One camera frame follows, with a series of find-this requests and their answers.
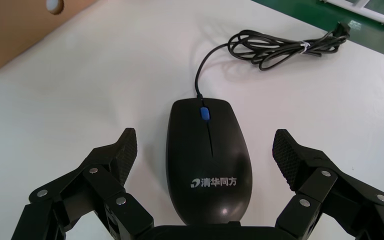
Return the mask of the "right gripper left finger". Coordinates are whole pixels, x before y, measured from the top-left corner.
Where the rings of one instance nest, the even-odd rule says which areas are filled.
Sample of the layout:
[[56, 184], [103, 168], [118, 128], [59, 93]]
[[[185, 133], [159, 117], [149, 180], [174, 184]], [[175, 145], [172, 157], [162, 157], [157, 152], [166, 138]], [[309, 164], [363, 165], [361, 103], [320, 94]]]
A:
[[137, 152], [133, 128], [115, 143], [94, 148], [79, 167], [31, 192], [12, 238], [64, 240], [91, 212], [113, 239], [141, 238], [154, 227], [154, 219], [125, 189]]

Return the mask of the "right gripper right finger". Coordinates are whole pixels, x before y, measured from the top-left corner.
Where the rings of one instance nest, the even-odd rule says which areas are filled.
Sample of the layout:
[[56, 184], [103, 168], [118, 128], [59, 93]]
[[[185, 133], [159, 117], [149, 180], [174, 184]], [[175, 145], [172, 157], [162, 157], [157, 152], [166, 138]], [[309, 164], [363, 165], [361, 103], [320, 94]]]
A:
[[322, 215], [356, 240], [384, 240], [384, 192], [342, 172], [321, 150], [275, 132], [272, 156], [295, 193], [275, 227], [306, 240]]

